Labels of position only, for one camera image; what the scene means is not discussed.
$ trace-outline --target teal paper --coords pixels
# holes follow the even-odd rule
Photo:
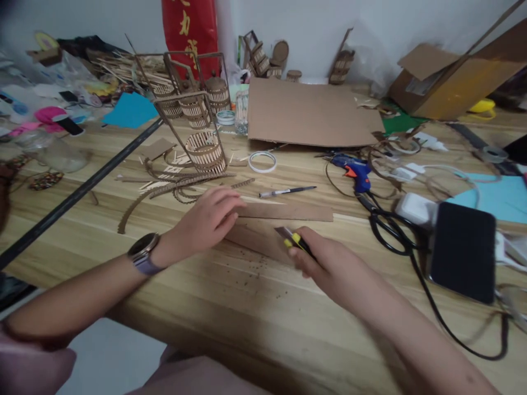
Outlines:
[[[157,116],[157,110],[147,98],[136,92],[132,94],[123,93],[114,110],[104,116],[103,122],[109,125],[137,129]]]
[[[474,180],[494,180],[488,174],[469,174]],[[480,194],[479,210],[491,213],[501,221],[527,224],[527,187],[521,176],[503,176],[497,183],[477,183]],[[447,202],[475,208],[476,191],[463,192]]]

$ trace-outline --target phone screen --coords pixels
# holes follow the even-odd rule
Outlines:
[[[428,278],[481,303],[494,302],[496,218],[473,208],[439,205]]]

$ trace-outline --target floor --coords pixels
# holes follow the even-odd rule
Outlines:
[[[38,290],[0,313],[0,320],[42,292]],[[165,347],[164,343],[112,320],[100,319],[71,343],[77,362],[70,379],[57,394],[116,395],[135,390],[158,367]]]

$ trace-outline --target hand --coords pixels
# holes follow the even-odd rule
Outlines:
[[[161,236],[152,252],[152,262],[167,267],[218,244],[234,226],[236,207],[245,207],[240,194],[229,187],[209,189],[181,221]]]
[[[290,248],[289,256],[305,278],[313,278],[318,287],[335,303],[365,318],[382,304],[388,284],[342,243],[326,239],[314,230],[302,227],[297,232],[317,258],[305,251]]]

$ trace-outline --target glue gun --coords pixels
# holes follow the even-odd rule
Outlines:
[[[372,171],[368,166],[368,162],[361,159],[356,159],[346,154],[337,154],[330,160],[332,164],[342,167],[347,170],[347,177],[355,179],[355,192],[364,193],[370,190],[371,184],[369,182],[368,174]]]

